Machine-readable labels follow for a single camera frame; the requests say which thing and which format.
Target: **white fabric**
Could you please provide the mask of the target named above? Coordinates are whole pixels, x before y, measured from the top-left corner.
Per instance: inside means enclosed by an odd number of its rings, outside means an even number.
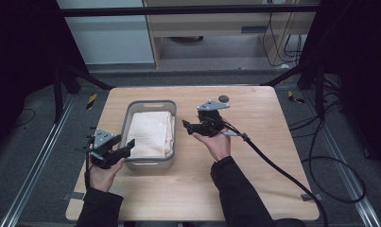
[[[173,144],[173,118],[171,112],[135,113],[127,137],[127,141],[135,139],[130,158],[165,158],[169,155]]]

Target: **white cabinet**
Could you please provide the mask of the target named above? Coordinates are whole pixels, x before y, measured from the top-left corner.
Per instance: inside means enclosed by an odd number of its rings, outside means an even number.
[[[141,0],[58,0],[61,9],[142,7]],[[88,65],[154,63],[145,16],[66,17]]]

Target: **person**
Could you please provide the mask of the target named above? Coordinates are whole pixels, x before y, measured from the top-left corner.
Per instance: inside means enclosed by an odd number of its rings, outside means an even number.
[[[274,221],[258,193],[231,156],[231,137],[219,133],[214,137],[193,133],[216,160],[211,167],[211,177],[219,191],[226,224],[229,227],[304,227],[302,221],[284,218]],[[118,214],[123,198],[109,193],[116,172],[124,164],[120,160],[111,169],[94,166],[91,169],[90,187],[84,197],[83,209],[78,218],[81,226],[118,226]]]

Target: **wooden table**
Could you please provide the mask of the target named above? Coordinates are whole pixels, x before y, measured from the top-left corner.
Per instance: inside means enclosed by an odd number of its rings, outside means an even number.
[[[188,135],[182,120],[198,123],[197,106],[228,96],[231,108],[219,111],[245,132],[275,164],[309,187],[290,136],[281,106],[271,87],[139,87],[112,89],[98,128],[119,134],[126,109],[135,100],[173,100],[177,105],[176,154],[170,169],[130,170],[126,166],[115,178],[111,192],[125,199],[121,220],[223,220],[218,191],[210,177],[214,159],[207,148]],[[232,155],[254,185],[272,217],[316,219],[313,201],[303,201],[304,192],[266,164],[243,140],[232,138]],[[76,192],[85,192],[84,165]],[[83,201],[70,200],[68,219],[78,219]]]

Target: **black sleeve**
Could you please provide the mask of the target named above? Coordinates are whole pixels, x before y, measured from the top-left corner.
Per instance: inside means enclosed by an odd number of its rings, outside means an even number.
[[[87,189],[77,227],[117,227],[123,198],[92,187]]]
[[[229,227],[274,226],[267,208],[231,156],[213,164],[211,177]]]

